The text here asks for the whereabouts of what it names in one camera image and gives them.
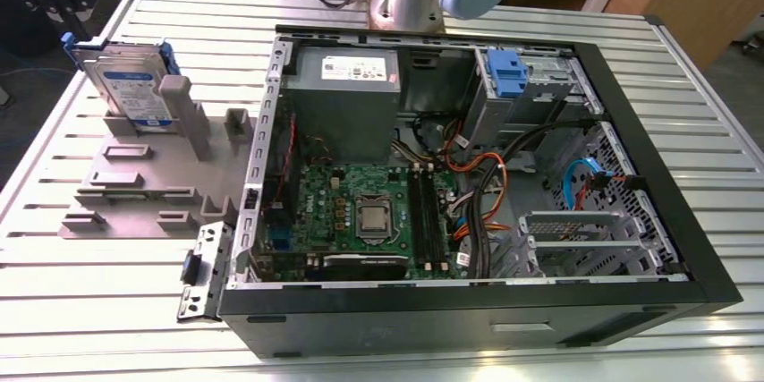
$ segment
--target floor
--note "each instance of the floor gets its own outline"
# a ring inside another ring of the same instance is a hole
[[[87,24],[96,34],[107,23],[119,0],[99,0]],[[20,58],[0,49],[0,87],[13,103],[0,106],[0,184],[24,156],[65,89],[75,67],[61,50],[32,58]],[[745,57],[731,47],[705,71],[705,76],[756,143],[764,146],[764,60]]]

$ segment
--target slotted aluminum surface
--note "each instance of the slotted aluminum surface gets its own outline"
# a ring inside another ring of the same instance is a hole
[[[192,97],[211,115],[244,107],[256,116],[276,23],[367,26],[363,5],[327,11],[315,0],[124,0],[120,11],[116,35],[168,39],[195,83]],[[449,33],[599,44],[745,301],[607,348],[261,361],[224,324],[176,324],[177,277],[192,237],[56,236],[107,133],[105,104],[77,73],[0,195],[0,375],[119,381],[760,380],[761,155],[669,35],[640,17],[515,8],[447,24]]]

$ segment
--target label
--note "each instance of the label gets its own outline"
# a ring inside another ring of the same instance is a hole
[[[456,265],[460,267],[469,267],[469,254],[460,252],[456,254]]]
[[[335,81],[387,81],[384,59],[376,57],[324,57],[321,79]]]
[[[469,145],[469,141],[467,140],[467,138],[464,136],[461,136],[460,134],[457,134],[456,136],[453,136],[453,141],[456,142],[456,144],[465,149],[467,145]]]
[[[165,101],[153,93],[153,75],[141,72],[104,72],[111,95],[131,120],[145,126],[172,123]]]

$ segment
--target motherboard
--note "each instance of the motherboard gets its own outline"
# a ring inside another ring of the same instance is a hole
[[[305,166],[297,221],[291,229],[268,229],[276,278],[285,282],[309,278],[312,264],[339,267],[343,276],[353,266],[365,265],[388,271],[397,267],[405,279],[461,278],[443,216],[453,195],[447,171]]]

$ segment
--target ram slot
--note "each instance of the ram slot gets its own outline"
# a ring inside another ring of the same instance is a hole
[[[445,263],[445,252],[443,250],[443,234],[439,222],[439,194],[435,189],[432,173],[425,173],[421,179],[421,202],[427,217],[428,234],[428,262],[433,268],[440,270],[441,263]]]
[[[415,262],[423,267],[428,260],[425,253],[424,214],[421,212],[420,172],[408,172],[408,212],[411,219],[411,234],[415,244]]]

